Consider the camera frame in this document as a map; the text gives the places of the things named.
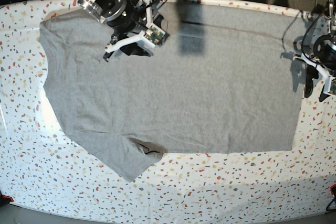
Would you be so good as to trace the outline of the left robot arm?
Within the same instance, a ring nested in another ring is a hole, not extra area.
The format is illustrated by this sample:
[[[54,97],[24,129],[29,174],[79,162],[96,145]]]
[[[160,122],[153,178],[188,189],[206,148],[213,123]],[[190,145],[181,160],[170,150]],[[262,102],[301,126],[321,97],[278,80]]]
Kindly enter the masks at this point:
[[[327,33],[314,40],[313,46],[305,40],[313,26],[323,17],[327,21]],[[313,81],[322,77],[324,85],[319,101],[323,102],[335,96],[335,0],[327,0],[322,12],[314,19],[301,41],[301,61],[306,64],[306,84],[304,97],[309,98],[313,92]]]

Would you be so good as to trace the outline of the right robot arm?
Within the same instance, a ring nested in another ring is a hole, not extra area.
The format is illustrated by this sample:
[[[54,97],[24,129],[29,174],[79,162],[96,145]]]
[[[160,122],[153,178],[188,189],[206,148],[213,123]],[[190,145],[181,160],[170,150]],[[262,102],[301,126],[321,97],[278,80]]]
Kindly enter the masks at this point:
[[[162,46],[168,33],[161,27],[163,16],[157,5],[160,0],[76,0],[98,22],[113,29],[103,58],[108,61],[112,54],[121,50],[124,54],[147,56],[150,48]]]

